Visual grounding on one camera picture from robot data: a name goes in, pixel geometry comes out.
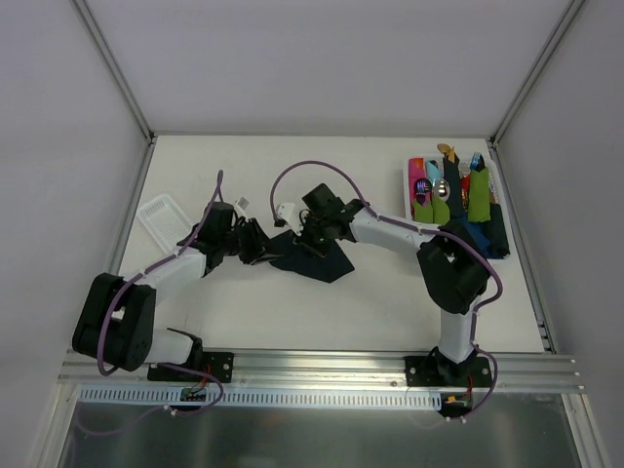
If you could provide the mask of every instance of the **purple cable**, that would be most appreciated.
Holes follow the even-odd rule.
[[[192,415],[196,415],[196,414],[201,414],[203,412],[206,412],[210,408],[214,407],[218,402],[223,400],[223,396],[225,395],[225,389],[223,388],[223,384],[216,377],[210,375],[209,373],[200,372],[198,370],[186,369],[186,368],[183,368],[182,366],[177,366],[175,364],[169,364],[169,363],[161,363],[158,366],[160,366],[162,368],[168,368],[168,369],[171,369],[173,371],[187,373],[189,375],[197,375],[199,377],[206,378],[210,382],[215,383],[216,386],[218,387],[218,391],[219,391],[218,392],[218,396],[212,402],[208,403],[207,405],[201,406],[199,409],[191,409],[189,411],[177,410],[175,415],[192,416]],[[143,414],[141,414],[139,417],[137,417],[135,420],[133,420],[130,423],[126,424],[125,426],[120,427],[118,429],[111,429],[109,431],[93,431],[93,430],[85,427],[84,424],[80,421],[80,417],[79,417],[80,416],[80,411],[79,411],[79,409],[80,409],[80,406],[77,406],[76,407],[76,411],[74,412],[74,419],[73,419],[73,423],[76,425],[76,427],[78,429],[80,429],[82,432],[84,432],[88,436],[108,437],[108,436],[115,436],[115,435],[118,435],[118,434],[122,434],[127,429],[130,429],[131,427],[136,425],[138,422],[142,421],[149,414],[152,414],[153,412],[156,412],[158,410],[167,410],[167,407],[165,407],[165,406],[152,407],[152,408],[148,409],[146,412],[144,412]]]
[[[461,248],[463,248],[465,251],[467,251],[471,256],[473,256],[477,261],[479,261],[479,263],[482,264],[482,266],[487,270],[487,273],[489,273],[489,276],[491,276],[494,280],[494,282],[496,283],[496,293],[492,296],[492,297],[488,297],[487,299],[482,300],[481,302],[479,302],[478,304],[475,305],[474,309],[473,309],[473,317],[472,317],[472,323],[471,323],[471,330],[470,330],[470,342],[473,346],[473,348],[475,349],[475,351],[477,351],[477,353],[483,354],[484,356],[488,357],[491,361],[492,361],[492,366],[493,366],[493,372],[492,372],[492,379],[491,379],[491,385],[489,387],[489,389],[487,390],[486,395],[483,397],[483,399],[479,402],[478,405],[476,405],[469,414],[474,413],[475,410],[481,408],[483,406],[483,404],[489,399],[489,397],[491,396],[492,392],[494,391],[494,387],[496,386],[496,382],[498,381],[498,363],[496,362],[496,358],[494,358],[494,356],[489,353],[488,351],[485,351],[483,349],[481,349],[479,347],[479,345],[477,345],[477,343],[475,342],[475,333],[477,331],[477,312],[479,311],[479,309],[481,309],[484,305],[488,305],[493,303],[494,301],[496,301],[498,298],[500,298],[503,295],[503,282],[501,281],[500,277],[498,276],[498,273],[496,273],[496,271],[492,268],[492,266],[488,263],[488,261],[483,258],[483,256],[477,252],[475,249],[473,249],[466,241],[464,241],[463,239],[455,236],[454,234],[451,234],[449,232],[446,231],[441,231],[440,229],[419,229],[418,226],[415,226],[413,224],[410,224],[408,222],[404,222],[404,221],[400,221],[398,219],[394,219],[388,216],[384,216],[383,214],[377,214],[377,212],[371,207],[371,204],[369,204],[369,202],[366,201],[366,199],[364,198],[364,195],[362,194],[362,191],[360,190],[360,188],[358,187],[358,185],[355,183],[355,181],[347,174],[345,173],[343,170],[337,168],[336,166],[330,164],[330,163],[326,163],[323,161],[314,161],[314,160],[308,160],[308,161],[299,161],[298,163],[295,163],[291,166],[288,166],[287,168],[285,168],[279,175],[278,177],[275,179],[275,182],[273,182],[273,186],[271,187],[271,193],[269,194],[269,203],[271,205],[271,213],[273,214],[273,220],[277,221],[278,215],[277,215],[277,209],[275,208],[275,202],[274,202],[274,198],[275,198],[275,190],[277,189],[277,185],[280,183],[280,181],[282,180],[282,178],[284,178],[284,176],[289,173],[290,171],[292,171],[295,168],[298,168],[300,166],[306,166],[306,165],[314,165],[314,166],[323,166],[325,168],[331,169],[337,173],[339,173],[341,176],[344,177],[344,179],[349,182],[349,185],[351,185],[351,187],[353,188],[353,190],[355,191],[355,193],[357,194],[358,198],[360,199],[360,201],[362,202],[362,204],[364,205],[364,208],[374,217],[376,217],[377,219],[381,220],[381,221],[385,221],[387,223],[393,224],[395,226],[400,226],[400,227],[404,227],[406,229],[421,233],[421,234],[429,234],[429,235],[433,235],[433,236],[441,236],[441,237],[445,237],[447,239],[452,240],[453,242],[455,242],[456,244],[458,244]]]
[[[157,262],[149,265],[147,268],[145,268],[144,273],[137,273],[134,277],[132,277],[130,280],[124,283],[124,285],[119,289],[119,291],[115,294],[113,299],[110,301],[110,305],[108,306],[108,309],[106,310],[106,314],[104,315],[104,320],[101,324],[101,329],[99,331],[99,339],[97,340],[97,369],[99,370],[100,374],[104,376],[109,376],[119,369],[119,367],[117,366],[114,366],[113,368],[109,370],[107,370],[104,367],[104,343],[106,341],[106,334],[108,333],[108,327],[110,326],[110,321],[112,319],[113,312],[117,308],[117,304],[119,303],[119,300],[126,293],[126,291],[130,288],[130,286],[132,286],[141,278],[144,278],[146,275],[148,275],[155,269],[160,268],[161,266],[165,265],[166,263],[169,263],[173,259],[183,254],[184,251],[186,251],[186,249],[188,249],[188,247],[193,243],[193,241],[197,239],[197,236],[199,235],[199,231],[204,226],[204,223],[206,222],[206,219],[208,218],[208,214],[211,211],[213,204],[215,203],[215,199],[217,195],[221,193],[222,183],[223,183],[223,171],[219,170],[218,174],[216,175],[216,187],[214,188],[213,196],[211,197],[211,201],[209,202],[209,204],[206,206],[206,209],[204,210],[204,215],[202,216],[202,219],[199,221],[193,233],[189,236],[188,240],[184,243],[184,245],[180,247],[177,253],[172,253],[171,255],[168,255],[165,258],[161,258]]]

